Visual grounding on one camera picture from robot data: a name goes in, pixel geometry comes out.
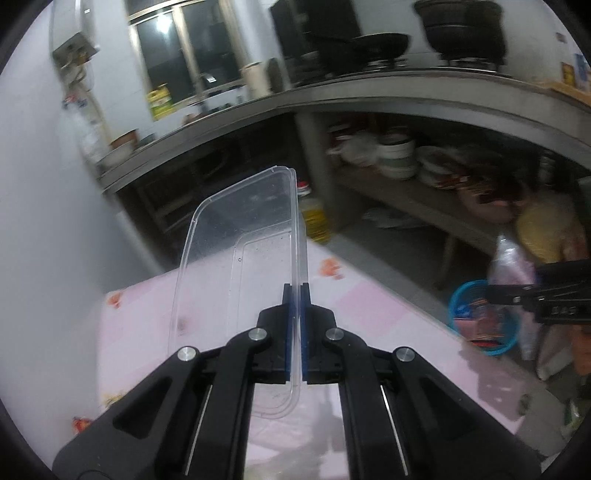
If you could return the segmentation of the person's right hand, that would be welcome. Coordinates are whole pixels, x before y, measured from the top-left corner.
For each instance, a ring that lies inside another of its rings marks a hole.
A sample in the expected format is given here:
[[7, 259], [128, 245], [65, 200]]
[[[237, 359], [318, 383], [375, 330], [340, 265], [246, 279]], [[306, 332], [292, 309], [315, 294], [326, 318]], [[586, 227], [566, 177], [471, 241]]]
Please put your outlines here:
[[572, 327], [572, 355], [577, 373], [586, 376], [591, 373], [591, 336], [582, 326]]

